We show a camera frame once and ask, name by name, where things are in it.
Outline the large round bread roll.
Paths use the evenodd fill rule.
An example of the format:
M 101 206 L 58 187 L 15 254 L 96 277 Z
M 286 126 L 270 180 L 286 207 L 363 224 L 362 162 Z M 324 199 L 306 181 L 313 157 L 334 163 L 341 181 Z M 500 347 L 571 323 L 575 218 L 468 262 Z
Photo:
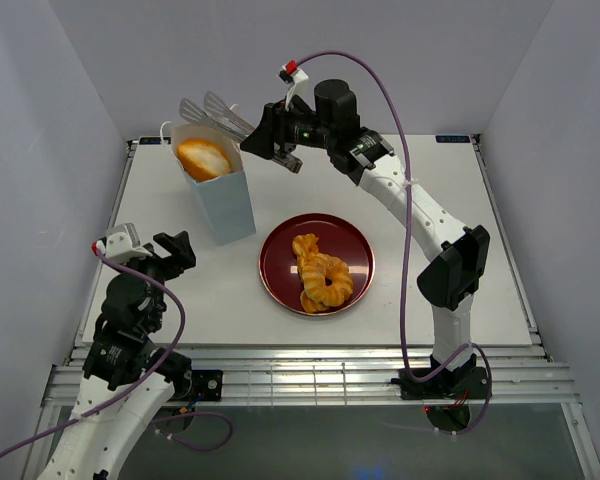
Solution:
M 197 183 L 206 182 L 232 173 L 224 149 L 209 140 L 189 138 L 176 149 L 176 157 L 184 171 Z

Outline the metal serving tongs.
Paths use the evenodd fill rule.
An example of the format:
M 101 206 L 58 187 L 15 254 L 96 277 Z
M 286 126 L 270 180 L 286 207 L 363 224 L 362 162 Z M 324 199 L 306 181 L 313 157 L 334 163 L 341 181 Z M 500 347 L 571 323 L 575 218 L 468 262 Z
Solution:
M 256 127 L 231 110 L 214 92 L 206 92 L 203 103 L 204 108 L 186 97 L 182 98 L 179 104 L 180 116 L 190 124 L 211 128 L 238 144 L 256 130 Z M 300 172 L 303 163 L 299 158 L 290 152 L 280 151 L 275 146 L 273 148 L 271 158 L 265 158 L 261 154 L 254 155 L 273 161 L 294 174 Z

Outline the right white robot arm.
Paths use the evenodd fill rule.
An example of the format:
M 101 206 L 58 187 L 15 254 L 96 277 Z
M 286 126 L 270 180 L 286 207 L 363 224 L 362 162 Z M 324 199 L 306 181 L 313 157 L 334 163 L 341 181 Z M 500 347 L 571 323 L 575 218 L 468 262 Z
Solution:
M 297 173 L 297 146 L 326 151 L 331 164 L 375 197 L 405 227 L 428 266 L 417 286 L 432 307 L 434 346 L 428 369 L 405 367 L 396 378 L 403 391 L 454 397 L 476 370 L 470 340 L 473 295 L 483 275 L 490 235 L 451 216 L 411 177 L 405 158 L 379 133 L 361 125 L 357 99 L 339 79 L 319 82 L 315 104 L 300 96 L 302 80 L 285 75 L 284 99 L 265 105 L 258 126 L 241 142 L 242 151 Z

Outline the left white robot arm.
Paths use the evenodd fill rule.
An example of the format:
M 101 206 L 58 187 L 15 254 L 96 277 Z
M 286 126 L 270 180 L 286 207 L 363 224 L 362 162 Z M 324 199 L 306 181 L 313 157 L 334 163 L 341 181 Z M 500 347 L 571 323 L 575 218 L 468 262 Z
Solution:
M 150 339 L 167 310 L 166 282 L 196 265 L 188 233 L 158 233 L 142 244 L 126 223 L 107 230 L 93 250 L 117 274 L 96 320 L 72 424 L 63 430 L 43 479 L 118 478 L 161 406 L 192 387 L 190 360 Z

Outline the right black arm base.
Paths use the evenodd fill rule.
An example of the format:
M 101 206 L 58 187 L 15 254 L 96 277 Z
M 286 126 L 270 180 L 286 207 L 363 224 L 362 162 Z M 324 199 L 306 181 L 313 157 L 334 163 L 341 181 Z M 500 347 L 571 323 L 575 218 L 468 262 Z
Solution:
M 487 371 L 483 367 L 458 368 L 453 372 L 443 370 L 423 383 L 410 380 L 406 370 L 402 369 L 390 383 L 399 386 L 403 400 L 484 400 L 489 390 Z

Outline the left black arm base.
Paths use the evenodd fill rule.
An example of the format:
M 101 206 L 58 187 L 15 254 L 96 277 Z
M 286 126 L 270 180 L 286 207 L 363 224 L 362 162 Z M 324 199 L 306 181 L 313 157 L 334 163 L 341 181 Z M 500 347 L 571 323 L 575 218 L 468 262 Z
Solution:
M 172 401 L 217 402 L 222 398 L 222 370 L 189 370 L 174 381 Z

